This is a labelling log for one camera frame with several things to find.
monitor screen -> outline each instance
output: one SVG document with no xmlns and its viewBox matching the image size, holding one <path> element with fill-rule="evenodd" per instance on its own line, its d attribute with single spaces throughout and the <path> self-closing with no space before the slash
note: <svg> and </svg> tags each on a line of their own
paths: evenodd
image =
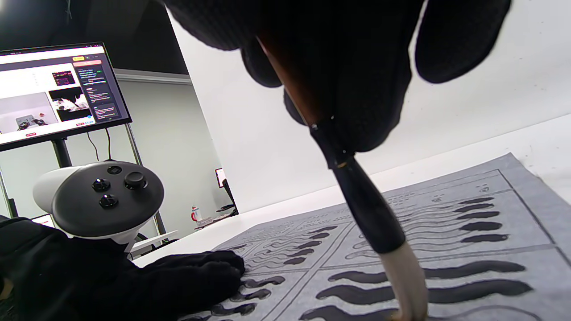
<svg viewBox="0 0 571 321">
<path fill-rule="evenodd" d="M 49 226 L 49 227 L 55 228 L 54 220 L 51 218 L 51 215 L 50 215 L 50 214 L 38 216 L 38 217 L 36 217 L 36 218 L 33 218 L 31 221 L 34 222 L 34 223 L 38 223 L 38 224 L 41 224 L 41 225 L 45 225 L 45 226 Z"/>
<path fill-rule="evenodd" d="M 0 151 L 129 122 L 103 43 L 0 51 Z"/>
<path fill-rule="evenodd" d="M 219 168 L 216 170 L 216 178 L 218 179 L 218 187 L 220 188 L 224 187 L 224 185 L 222 185 L 222 182 L 226 179 L 226 175 L 224 174 L 223 168 Z"/>
</svg>

cable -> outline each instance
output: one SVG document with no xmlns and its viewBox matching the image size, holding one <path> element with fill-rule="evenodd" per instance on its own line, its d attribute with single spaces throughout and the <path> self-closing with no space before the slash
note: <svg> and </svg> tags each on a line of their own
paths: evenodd
<svg viewBox="0 0 571 321">
<path fill-rule="evenodd" d="M 89 136 L 89 132 L 87 132 L 87 139 L 89 139 L 89 142 L 93 145 L 93 148 L 95 148 L 95 157 L 97 157 L 97 161 L 99 162 L 99 152 L 97 151 L 97 146 L 91 140 L 91 136 Z"/>
<path fill-rule="evenodd" d="M 107 133 L 107 154 L 109 156 L 109 160 L 112 160 L 111 158 L 111 136 L 109 135 L 109 129 L 105 128 L 105 132 Z"/>
</svg>

video feed on screen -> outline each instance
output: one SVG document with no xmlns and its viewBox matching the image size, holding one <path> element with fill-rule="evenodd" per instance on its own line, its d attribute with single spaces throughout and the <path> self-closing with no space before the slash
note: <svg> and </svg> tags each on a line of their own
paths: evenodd
<svg viewBox="0 0 571 321">
<path fill-rule="evenodd" d="M 58 86 L 66 86 L 75 84 L 73 73 L 71 70 L 60 71 L 58 73 L 51 73 L 54 76 L 55 84 Z"/>
<path fill-rule="evenodd" d="M 81 87 L 50 90 L 48 94 L 62 122 L 92 116 Z"/>
<path fill-rule="evenodd" d="M 57 122 L 54 109 L 46 93 L 0 99 L 0 134 Z"/>
</svg>

calligraphy brush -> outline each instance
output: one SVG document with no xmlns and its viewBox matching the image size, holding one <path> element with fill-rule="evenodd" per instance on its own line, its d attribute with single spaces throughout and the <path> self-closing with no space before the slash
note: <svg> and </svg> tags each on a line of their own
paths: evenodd
<svg viewBox="0 0 571 321">
<path fill-rule="evenodd" d="M 428 290 L 424 271 L 395 214 L 357 163 L 354 153 L 344 148 L 333 128 L 334 115 L 320 106 L 285 48 L 268 33 L 259 34 L 258 41 L 335 174 L 355 222 L 383 263 L 400 306 L 392 320 L 426 320 Z"/>
</svg>

gloved hand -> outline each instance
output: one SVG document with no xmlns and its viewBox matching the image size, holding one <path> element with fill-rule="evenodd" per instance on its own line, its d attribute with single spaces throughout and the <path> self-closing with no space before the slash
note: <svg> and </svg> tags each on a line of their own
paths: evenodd
<svg viewBox="0 0 571 321">
<path fill-rule="evenodd" d="M 198 254 L 174 254 L 160 258 L 141 269 L 144 272 L 148 268 L 168 268 L 176 266 L 204 266 L 208 262 L 226 262 L 236 268 L 240 275 L 246 271 L 244 259 L 232 251 L 207 251 Z"/>
<path fill-rule="evenodd" d="M 349 152 L 382 143 L 398 124 L 411 80 L 409 45 L 424 0 L 163 0 L 198 40 L 240 49 L 259 84 L 281 83 L 256 37 L 281 43 Z M 489 54 L 510 0 L 428 0 L 415 43 L 418 74 L 459 77 Z M 290 115 L 301 123 L 287 93 Z"/>
<path fill-rule="evenodd" d="M 0 222 L 0 275 L 19 321 L 176 320 L 233 296 L 233 252 L 174 255 L 138 268 L 111 240 L 69 239 L 24 218 Z"/>
</svg>

